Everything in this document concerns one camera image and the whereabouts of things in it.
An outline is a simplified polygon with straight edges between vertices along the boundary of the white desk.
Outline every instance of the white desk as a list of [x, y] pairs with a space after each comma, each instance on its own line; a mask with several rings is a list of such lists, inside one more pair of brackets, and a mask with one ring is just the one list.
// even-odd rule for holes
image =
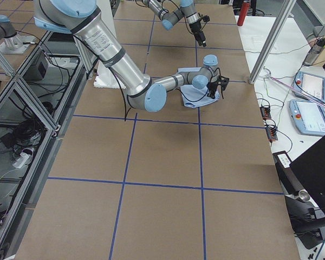
[[[254, 64], [259, 56], [259, 52], [266, 40], [266, 37], [275, 21], [273, 17], [246, 17], [244, 24], [242, 27], [238, 27], [243, 48], [246, 52], [246, 59], [248, 63], [248, 67], [250, 70], [253, 69]], [[289, 52], [294, 49], [298, 49], [304, 46], [303, 48], [293, 51], [288, 54], [277, 54], [282, 52]], [[294, 76], [297, 70], [300, 68], [302, 61], [304, 60], [308, 50], [310, 49], [309, 45], [307, 45], [307, 41], [298, 28], [296, 22], [293, 18], [289, 18], [285, 23], [271, 53], [265, 63], [265, 67], [267, 67], [271, 72], [272, 76], [276, 78], [285, 77], [285, 76]], [[322, 67], [303, 67], [301, 69], [303, 72], [309, 72], [317, 75], [321, 75], [325, 77], [325, 71]], [[265, 71], [261, 72], [261, 75], [264, 76], [266, 74]], [[281, 79], [282, 82], [290, 85], [293, 81], [293, 78], [284, 78]], [[284, 100], [287, 93], [288, 88], [285, 86], [280, 86], [272, 80], [266, 79], [265, 82], [263, 79], [258, 79], [255, 82], [255, 90], [257, 93], [261, 93], [264, 99], [267, 99], [271, 105], [282, 105], [281, 102], [271, 99], [267, 96], [267, 92], [270, 96]], [[295, 160], [300, 154], [302, 154], [305, 150], [307, 150], [312, 144], [319, 140], [319, 136], [308, 136], [302, 135], [296, 129], [290, 114], [289, 114], [289, 100], [297, 99], [297, 97], [290, 92], [287, 95], [287, 99], [285, 101], [284, 107], [281, 113], [280, 123], [278, 125], [278, 129], [289, 136], [292, 140], [293, 146], [291, 151], [289, 152], [289, 156], [292, 160]], [[278, 124], [279, 122], [279, 114], [281, 109], [279, 107], [273, 106], [271, 108], [271, 116]], [[290, 141], [281, 133], [277, 134], [278, 141], [272, 143], [272, 153], [289, 150]], [[301, 259], [307, 260], [309, 254], [314, 253], [313, 250], [307, 250], [299, 239], [296, 239], [296, 243], [298, 245], [298, 249], [300, 252]], [[318, 260], [323, 259], [325, 257], [325, 246], [321, 254], [318, 257]]]

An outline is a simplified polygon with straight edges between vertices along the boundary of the light blue cap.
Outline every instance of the light blue cap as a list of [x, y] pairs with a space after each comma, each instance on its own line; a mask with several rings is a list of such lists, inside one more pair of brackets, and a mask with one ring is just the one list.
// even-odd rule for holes
[[193, 3], [194, 3], [193, 0], [180, 0], [180, 7], [188, 7]]
[[163, 85], [154, 83], [147, 91], [145, 97], [145, 108], [148, 112], [161, 110], [166, 103], [166, 89]]
[[0, 22], [9, 22], [10, 20], [6, 15], [0, 15]]
[[38, 19], [34, 16], [35, 19], [35, 24], [37, 27], [42, 28], [44, 30], [49, 30], [49, 31], [54, 31], [56, 33], [61, 33], [61, 34], [71, 34], [70, 30], [65, 28], [65, 27], [61, 27], [46, 21], [43, 21], [41, 19]]
[[208, 79], [204, 75], [197, 75], [193, 78], [191, 83], [193, 84], [194, 88], [203, 89], [207, 86]]
[[166, 30], [171, 30], [173, 27], [172, 23], [169, 20], [162, 20], [161, 23]]
[[85, 18], [97, 7], [96, 0], [50, 0], [50, 2], [60, 12], [75, 18]]
[[204, 65], [205, 66], [218, 65], [218, 59], [217, 59], [216, 55], [212, 55], [212, 54], [206, 55], [204, 57]]

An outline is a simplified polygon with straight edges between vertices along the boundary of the folded towel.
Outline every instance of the folded towel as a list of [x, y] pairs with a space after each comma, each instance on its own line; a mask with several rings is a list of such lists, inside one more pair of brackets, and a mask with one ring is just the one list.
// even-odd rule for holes
[[212, 99], [206, 94], [207, 87], [203, 89], [194, 88], [193, 85], [183, 85], [180, 87], [183, 95], [183, 103], [186, 107], [196, 108], [209, 105], [211, 103], [217, 102], [220, 98], [219, 92], [216, 91], [216, 98]]

